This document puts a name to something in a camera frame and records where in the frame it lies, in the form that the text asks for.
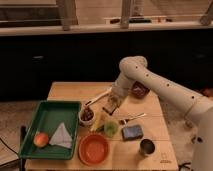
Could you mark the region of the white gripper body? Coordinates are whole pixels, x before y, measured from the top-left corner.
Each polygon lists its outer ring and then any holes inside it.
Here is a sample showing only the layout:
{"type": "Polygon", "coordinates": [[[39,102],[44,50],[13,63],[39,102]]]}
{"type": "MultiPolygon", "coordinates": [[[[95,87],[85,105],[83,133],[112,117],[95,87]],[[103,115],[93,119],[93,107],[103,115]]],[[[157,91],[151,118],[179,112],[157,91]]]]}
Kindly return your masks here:
{"type": "Polygon", "coordinates": [[[125,98],[128,96],[129,89],[121,86],[118,82],[115,82],[112,85],[111,92],[109,93],[109,97],[107,102],[111,106],[120,106],[125,98]]]}

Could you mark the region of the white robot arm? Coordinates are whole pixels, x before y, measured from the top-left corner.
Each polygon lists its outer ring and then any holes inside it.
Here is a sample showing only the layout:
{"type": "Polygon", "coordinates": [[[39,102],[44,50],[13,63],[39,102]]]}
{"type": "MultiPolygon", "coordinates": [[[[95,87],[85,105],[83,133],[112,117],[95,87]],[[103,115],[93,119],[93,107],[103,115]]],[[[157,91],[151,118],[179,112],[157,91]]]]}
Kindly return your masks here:
{"type": "Polygon", "coordinates": [[[109,114],[120,107],[135,82],[141,83],[198,126],[191,171],[213,171],[213,100],[149,71],[143,56],[123,58],[119,69],[105,106],[109,114]]]}

